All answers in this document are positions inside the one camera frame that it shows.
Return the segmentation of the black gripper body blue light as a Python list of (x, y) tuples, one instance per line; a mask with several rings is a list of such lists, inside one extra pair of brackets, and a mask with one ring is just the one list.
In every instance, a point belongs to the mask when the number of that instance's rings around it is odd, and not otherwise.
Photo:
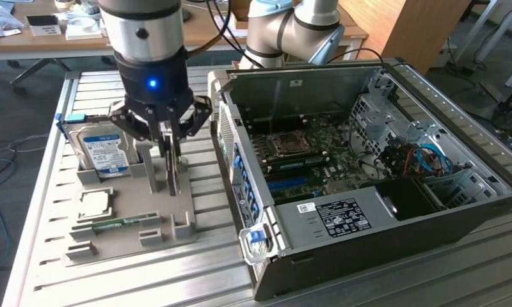
[(116, 52), (114, 59), (124, 84), (126, 106), (137, 113), (155, 106), (160, 113), (173, 107), (188, 110), (193, 103), (193, 91), (188, 86), (187, 50), (160, 61), (134, 61)]

